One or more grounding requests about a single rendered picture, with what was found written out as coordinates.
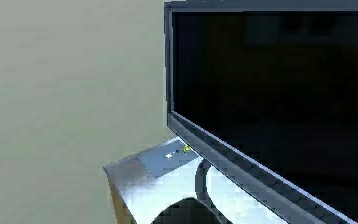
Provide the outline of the black television set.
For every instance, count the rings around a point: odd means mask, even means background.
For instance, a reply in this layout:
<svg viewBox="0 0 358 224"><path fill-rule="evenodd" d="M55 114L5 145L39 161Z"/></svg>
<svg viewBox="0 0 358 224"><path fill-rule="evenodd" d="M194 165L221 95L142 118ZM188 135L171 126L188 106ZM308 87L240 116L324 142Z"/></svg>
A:
<svg viewBox="0 0 358 224"><path fill-rule="evenodd" d="M167 124L288 224L358 224L358 0L164 6Z"/></svg>

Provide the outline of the black rounded object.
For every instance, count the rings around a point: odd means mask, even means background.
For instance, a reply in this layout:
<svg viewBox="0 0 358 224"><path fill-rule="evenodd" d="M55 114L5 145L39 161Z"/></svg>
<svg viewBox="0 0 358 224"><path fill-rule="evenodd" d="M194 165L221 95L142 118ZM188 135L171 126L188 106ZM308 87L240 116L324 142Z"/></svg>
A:
<svg viewBox="0 0 358 224"><path fill-rule="evenodd" d="M164 209L151 224L221 224L204 204L194 198L182 199Z"/></svg>

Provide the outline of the blue credit card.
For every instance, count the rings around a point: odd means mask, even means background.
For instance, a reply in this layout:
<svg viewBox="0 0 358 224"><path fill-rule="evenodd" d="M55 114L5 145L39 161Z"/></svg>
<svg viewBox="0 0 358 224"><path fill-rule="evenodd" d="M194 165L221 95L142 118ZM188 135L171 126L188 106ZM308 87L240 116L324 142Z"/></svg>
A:
<svg viewBox="0 0 358 224"><path fill-rule="evenodd" d="M141 152L139 161L155 177L159 178L196 159L198 155L176 139Z"/></svg>

